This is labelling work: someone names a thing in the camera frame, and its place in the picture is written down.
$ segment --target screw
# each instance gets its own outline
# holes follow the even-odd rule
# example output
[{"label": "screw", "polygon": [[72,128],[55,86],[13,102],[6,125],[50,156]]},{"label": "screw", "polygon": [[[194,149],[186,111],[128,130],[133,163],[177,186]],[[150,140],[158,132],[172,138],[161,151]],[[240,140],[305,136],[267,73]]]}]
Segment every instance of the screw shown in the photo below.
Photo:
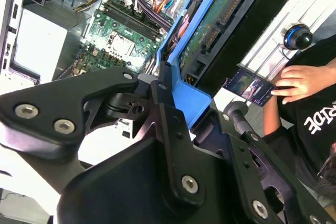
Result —
[{"label": "screw", "polygon": [[166,90],[167,89],[167,87],[165,86],[165,85],[163,85],[163,84],[159,84],[159,87],[161,88],[161,89],[164,89],[164,90]]},{"label": "screw", "polygon": [[313,224],[321,224],[321,222],[314,215],[309,216],[311,223]]},{"label": "screw", "polygon": [[31,119],[38,115],[38,109],[31,104],[21,104],[14,111],[19,118],[24,119]]},{"label": "screw", "polygon": [[228,115],[226,115],[226,114],[222,114],[222,116],[224,117],[224,119],[225,119],[226,121],[230,121],[230,118],[229,118]]},{"label": "screw", "polygon": [[259,141],[259,138],[255,135],[255,134],[251,134],[251,137],[253,138],[253,140],[255,140],[255,141]]},{"label": "screw", "polygon": [[183,176],[182,186],[188,193],[195,194],[198,192],[198,184],[196,180],[189,175]]},{"label": "screw", "polygon": [[62,134],[70,134],[75,131],[75,125],[70,120],[60,119],[54,123],[55,131]]},{"label": "screw", "polygon": [[264,220],[266,220],[268,218],[268,212],[266,207],[258,200],[254,200],[253,203],[253,208],[254,211],[260,216],[262,217]]},{"label": "screw", "polygon": [[124,73],[124,77],[129,80],[133,79],[133,77],[129,73]]}]

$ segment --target hand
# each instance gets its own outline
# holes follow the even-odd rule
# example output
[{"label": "hand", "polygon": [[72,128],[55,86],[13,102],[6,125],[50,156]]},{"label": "hand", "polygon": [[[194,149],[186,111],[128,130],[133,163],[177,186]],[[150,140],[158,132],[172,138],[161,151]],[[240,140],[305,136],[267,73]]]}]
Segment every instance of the hand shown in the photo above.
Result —
[{"label": "hand", "polygon": [[336,83],[336,68],[323,66],[290,66],[281,73],[277,87],[290,89],[274,90],[273,95],[285,97],[283,104],[309,97]]}]

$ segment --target green circuit board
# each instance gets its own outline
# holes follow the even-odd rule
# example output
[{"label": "green circuit board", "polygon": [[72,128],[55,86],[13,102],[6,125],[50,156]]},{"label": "green circuit board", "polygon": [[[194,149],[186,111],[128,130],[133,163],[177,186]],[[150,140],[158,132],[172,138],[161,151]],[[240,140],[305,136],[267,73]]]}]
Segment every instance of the green circuit board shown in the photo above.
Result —
[{"label": "green circuit board", "polygon": [[212,44],[216,36],[221,32],[220,29],[213,27],[217,22],[224,26],[239,2],[240,0],[214,0],[211,8],[178,59],[181,72],[193,63],[195,54],[202,47],[208,47]]},{"label": "green circuit board", "polygon": [[94,15],[73,75],[122,66],[136,74],[145,71],[163,41],[164,31],[132,0],[103,0]]},{"label": "green circuit board", "polygon": [[98,10],[75,74],[114,66],[123,66],[134,73],[141,73],[160,43],[160,39],[148,39]]}]

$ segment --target phone screen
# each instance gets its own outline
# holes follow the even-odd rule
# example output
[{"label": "phone screen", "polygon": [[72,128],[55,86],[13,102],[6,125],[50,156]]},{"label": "phone screen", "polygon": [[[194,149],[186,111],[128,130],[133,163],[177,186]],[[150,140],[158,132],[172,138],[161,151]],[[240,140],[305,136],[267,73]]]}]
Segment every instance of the phone screen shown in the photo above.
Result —
[{"label": "phone screen", "polygon": [[223,88],[258,106],[264,106],[272,96],[271,91],[276,89],[270,82],[243,68],[232,79],[227,78]]}]

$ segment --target finger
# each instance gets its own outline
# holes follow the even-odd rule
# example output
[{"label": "finger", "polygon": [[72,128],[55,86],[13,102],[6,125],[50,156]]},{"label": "finger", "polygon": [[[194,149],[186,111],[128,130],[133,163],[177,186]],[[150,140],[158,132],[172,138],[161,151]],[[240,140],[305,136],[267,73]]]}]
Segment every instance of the finger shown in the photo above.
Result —
[{"label": "finger", "polygon": [[303,77],[303,72],[302,71],[288,71],[288,72],[282,72],[281,77],[283,79],[285,78],[302,78]]},{"label": "finger", "polygon": [[299,87],[302,84],[302,79],[281,79],[275,83],[277,87]]},{"label": "finger", "polygon": [[279,97],[291,97],[293,95],[302,95],[300,89],[298,88],[272,90],[271,94]]},{"label": "finger", "polygon": [[285,97],[282,101],[283,104],[286,104],[286,103],[289,103],[289,102],[296,102],[296,101],[299,101],[303,98],[306,98],[307,95],[305,94],[302,94],[302,95],[294,95],[292,97]]},{"label": "finger", "polygon": [[299,66],[299,65],[293,65],[293,66],[289,66],[289,67],[286,67],[282,73],[286,73],[288,71],[303,71],[304,69],[306,69],[307,66]]}]

